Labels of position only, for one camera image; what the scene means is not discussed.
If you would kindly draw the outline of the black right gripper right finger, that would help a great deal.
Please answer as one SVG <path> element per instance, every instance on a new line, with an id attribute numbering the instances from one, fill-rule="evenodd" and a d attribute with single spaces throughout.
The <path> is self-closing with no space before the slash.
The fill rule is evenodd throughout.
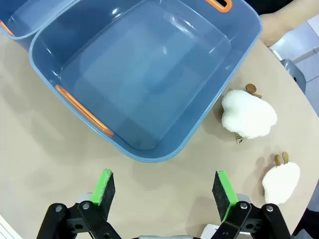
<path id="1" fill-rule="evenodd" d="M 221 219 L 213 239 L 235 239 L 249 233 L 254 239 L 289 239 L 291 234 L 279 207 L 264 204 L 261 208 L 240 201 L 225 171 L 216 171 L 212 193 Z"/>

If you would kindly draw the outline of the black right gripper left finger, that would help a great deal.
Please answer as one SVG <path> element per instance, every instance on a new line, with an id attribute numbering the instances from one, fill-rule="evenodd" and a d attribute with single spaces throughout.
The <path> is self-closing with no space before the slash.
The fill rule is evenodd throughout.
<path id="1" fill-rule="evenodd" d="M 88 233 L 93 239 L 119 239 L 119 234 L 108 222 L 114 195 L 113 172 L 105 169 L 88 200 L 70 208 L 62 203 L 48 207 L 37 238 L 74 239 L 80 233 Z"/>

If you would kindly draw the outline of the person's left hand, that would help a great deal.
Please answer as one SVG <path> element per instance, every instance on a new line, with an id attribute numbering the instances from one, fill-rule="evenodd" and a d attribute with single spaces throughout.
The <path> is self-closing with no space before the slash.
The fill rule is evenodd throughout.
<path id="1" fill-rule="evenodd" d="M 263 24 L 260 40 L 267 47 L 273 46 L 291 30 L 290 24 L 281 11 L 260 15 L 260 19 Z"/>

